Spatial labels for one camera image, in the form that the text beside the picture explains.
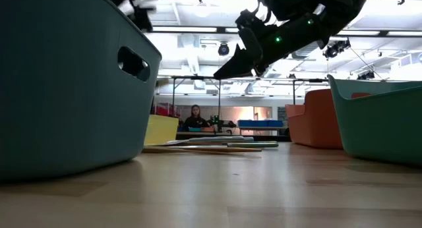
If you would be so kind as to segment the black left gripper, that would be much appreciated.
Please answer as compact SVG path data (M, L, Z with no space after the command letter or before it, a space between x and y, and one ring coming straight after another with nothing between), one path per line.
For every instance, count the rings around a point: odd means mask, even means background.
M110 0L115 6L119 7L126 0ZM154 7L143 7L141 0L128 0L133 12L127 14L127 17L141 31L151 32L153 30L152 23L148 17L148 13L154 10Z

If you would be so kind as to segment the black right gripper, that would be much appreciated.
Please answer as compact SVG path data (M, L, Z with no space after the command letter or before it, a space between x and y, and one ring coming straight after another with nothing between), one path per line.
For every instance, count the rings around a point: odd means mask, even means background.
M322 39L322 24L316 16L302 16L283 25L254 21L239 31L245 49L235 46L233 57L215 73L216 79L260 76L269 65Z

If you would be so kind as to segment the blue diamond-patterned knife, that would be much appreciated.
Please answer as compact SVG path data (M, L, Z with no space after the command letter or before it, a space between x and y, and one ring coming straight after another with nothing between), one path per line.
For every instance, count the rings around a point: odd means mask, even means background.
M163 144L164 146L181 146L181 145L213 145L213 144L227 144L227 143L242 143L242 142L254 142L254 140L195 140L196 138L192 138L192 140L175 140L171 142L166 142Z
M190 138L189 142L253 142L253 137L244 136L213 136L213 137L200 137Z

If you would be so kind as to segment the green-handled knife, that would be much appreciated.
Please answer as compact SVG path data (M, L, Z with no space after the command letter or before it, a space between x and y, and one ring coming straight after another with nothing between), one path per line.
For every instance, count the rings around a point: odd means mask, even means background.
M278 143L273 142L228 142L230 148L277 148Z

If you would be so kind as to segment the long ceiling light bar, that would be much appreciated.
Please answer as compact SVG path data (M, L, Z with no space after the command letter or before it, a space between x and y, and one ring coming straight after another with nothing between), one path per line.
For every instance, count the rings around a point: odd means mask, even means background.
M236 34L237 28L200 26L156 26L153 33ZM341 30L337 36L374 38L422 38L422 30Z

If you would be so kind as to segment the blue background bins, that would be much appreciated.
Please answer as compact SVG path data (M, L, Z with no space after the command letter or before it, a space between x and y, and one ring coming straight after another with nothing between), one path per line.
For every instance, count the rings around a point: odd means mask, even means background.
M238 120L238 127L283 127L284 123L277 120Z

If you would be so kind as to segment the background table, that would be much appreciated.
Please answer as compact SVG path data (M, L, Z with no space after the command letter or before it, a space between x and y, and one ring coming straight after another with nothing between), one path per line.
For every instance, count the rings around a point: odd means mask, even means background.
M285 130L289 127L238 127L239 135L243 135L244 130L256 130L256 131L276 131Z

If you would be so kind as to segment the person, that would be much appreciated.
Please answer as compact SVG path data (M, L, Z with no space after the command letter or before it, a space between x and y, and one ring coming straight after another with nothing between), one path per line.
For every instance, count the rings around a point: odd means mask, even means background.
M206 128L210 125L200 116L200 107L198 105L193 105L191 107L191 116L185 120L183 126L185 130L188 130L189 128Z

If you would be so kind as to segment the red crates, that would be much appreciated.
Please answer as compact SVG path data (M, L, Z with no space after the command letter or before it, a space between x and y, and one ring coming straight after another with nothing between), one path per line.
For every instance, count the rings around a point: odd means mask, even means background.
M180 108L171 103L155 103L153 113L165 117L181 117Z

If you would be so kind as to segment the orange plastic bin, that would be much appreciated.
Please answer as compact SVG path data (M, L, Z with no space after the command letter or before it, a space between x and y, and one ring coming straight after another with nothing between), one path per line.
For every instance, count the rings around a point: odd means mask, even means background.
M313 148L343 148L331 90L307 92L304 104L287 104L285 108L293 143Z

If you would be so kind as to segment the dark teal plastic bin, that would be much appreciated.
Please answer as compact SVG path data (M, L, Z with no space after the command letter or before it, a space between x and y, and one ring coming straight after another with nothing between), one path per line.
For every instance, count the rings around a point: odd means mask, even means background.
M0 183L137 156L161 58L110 0L0 0Z

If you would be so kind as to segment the yellow plastic bin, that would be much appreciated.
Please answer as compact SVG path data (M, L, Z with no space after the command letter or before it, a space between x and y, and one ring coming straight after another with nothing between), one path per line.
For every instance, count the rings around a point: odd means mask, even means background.
M178 118L150 115L144 144L150 146L175 140L178 125Z

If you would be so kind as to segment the green plastic bin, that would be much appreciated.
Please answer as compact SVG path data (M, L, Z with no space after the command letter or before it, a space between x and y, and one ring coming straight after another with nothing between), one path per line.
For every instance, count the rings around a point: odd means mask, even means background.
M422 167L422 81L328 80L347 154Z

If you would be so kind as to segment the black metal rack frame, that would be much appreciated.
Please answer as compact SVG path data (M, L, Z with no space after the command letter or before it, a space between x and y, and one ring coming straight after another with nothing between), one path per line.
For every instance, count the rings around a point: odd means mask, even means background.
M294 78L292 80L292 87L293 87L293 105L296 105L296 89L298 89L300 86L298 85L298 87L296 86L296 82L302 82L302 83L323 83L323 82L328 82L328 79L322 79L322 78Z
M171 116L174 117L175 116L175 89L182 83L184 83L184 81L186 79L189 80L201 80L201 81L210 81L211 83L213 83L213 85L215 86L215 88L218 91L218 116L221 117L221 89L222 89L222 81L218 80L218 85L215 84L215 81L217 81L216 78L214 78L213 76L199 76L199 75L192 75L192 76L170 76L170 78L173 80L173 84L172 84L172 110L171 110Z

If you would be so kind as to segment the black aluminium table frame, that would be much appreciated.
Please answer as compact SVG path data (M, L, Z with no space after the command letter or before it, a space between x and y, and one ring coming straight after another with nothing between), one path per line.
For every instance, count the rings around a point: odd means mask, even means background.
M187 140L190 138L200 138L200 137L216 137L216 136L230 136L228 133L199 133L199 132L178 132L176 134L176 140ZM289 136L277 135L277 136L263 136L263 135L247 135L247 137L253 137L255 141L277 141L277 142L291 142Z

